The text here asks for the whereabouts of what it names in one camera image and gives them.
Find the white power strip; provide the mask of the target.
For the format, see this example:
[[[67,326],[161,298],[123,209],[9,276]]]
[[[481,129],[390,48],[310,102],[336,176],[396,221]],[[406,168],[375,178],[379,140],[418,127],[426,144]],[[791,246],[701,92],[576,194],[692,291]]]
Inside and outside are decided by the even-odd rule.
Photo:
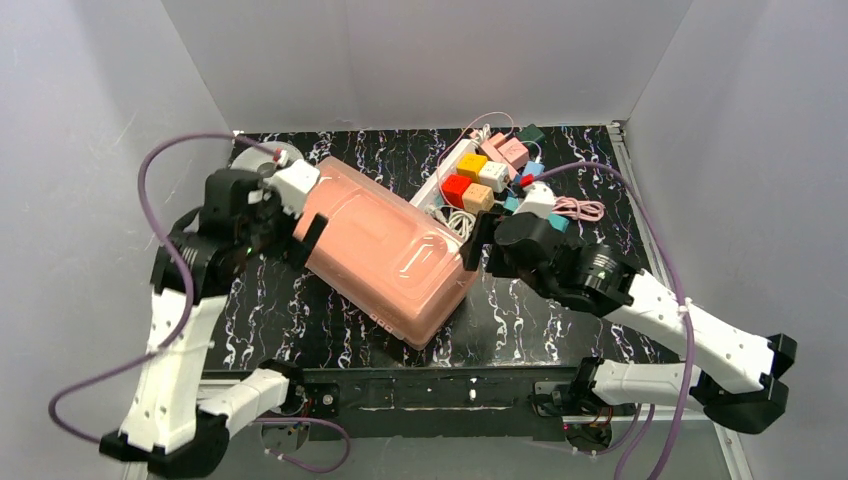
[[[409,203],[425,211],[428,207],[438,207],[445,204],[441,187],[443,182],[456,172],[456,166],[466,154],[477,151],[477,142],[470,138],[459,140],[455,146],[439,161],[435,171],[425,180]]]

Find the yellow cube socket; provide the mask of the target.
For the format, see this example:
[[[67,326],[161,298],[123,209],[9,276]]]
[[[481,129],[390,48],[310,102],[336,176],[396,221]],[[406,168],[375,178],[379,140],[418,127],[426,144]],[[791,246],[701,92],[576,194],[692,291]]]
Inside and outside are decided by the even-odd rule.
[[[488,162],[484,155],[466,153],[456,164],[456,174],[470,179],[473,183],[480,183],[480,172]]]

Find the pink plastic storage box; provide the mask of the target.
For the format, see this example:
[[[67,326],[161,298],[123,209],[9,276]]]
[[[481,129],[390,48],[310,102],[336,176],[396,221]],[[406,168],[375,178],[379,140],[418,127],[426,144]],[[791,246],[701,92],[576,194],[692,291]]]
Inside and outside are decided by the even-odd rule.
[[[424,349],[478,277],[463,267],[462,239],[337,158],[317,168],[296,233],[317,214],[328,223],[307,268],[388,333]]]

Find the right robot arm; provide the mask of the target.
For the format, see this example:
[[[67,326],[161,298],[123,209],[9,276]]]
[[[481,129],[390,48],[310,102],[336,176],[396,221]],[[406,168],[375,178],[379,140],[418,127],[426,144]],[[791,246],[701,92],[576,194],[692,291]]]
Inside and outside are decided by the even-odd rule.
[[[565,387],[535,397],[550,416],[570,408],[674,406],[744,434],[760,434],[786,411],[781,378],[797,355],[785,334],[762,337],[725,323],[604,244],[575,242],[532,213],[481,213],[460,248],[467,271],[519,279],[538,296],[638,331],[691,364],[629,364],[582,359]]]

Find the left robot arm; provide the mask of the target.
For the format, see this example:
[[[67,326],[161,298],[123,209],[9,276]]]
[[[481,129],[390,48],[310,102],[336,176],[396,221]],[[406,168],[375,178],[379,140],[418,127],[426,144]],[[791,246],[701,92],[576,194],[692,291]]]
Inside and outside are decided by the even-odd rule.
[[[304,234],[296,228],[319,179],[304,161],[271,175],[221,169],[207,178],[203,203],[174,223],[156,255],[146,361],[125,419],[100,439],[102,455],[164,479],[204,478],[235,434],[287,404],[302,375],[274,360],[210,399],[198,390],[214,327],[247,263],[268,253],[300,268],[309,258],[327,220],[315,215]]]

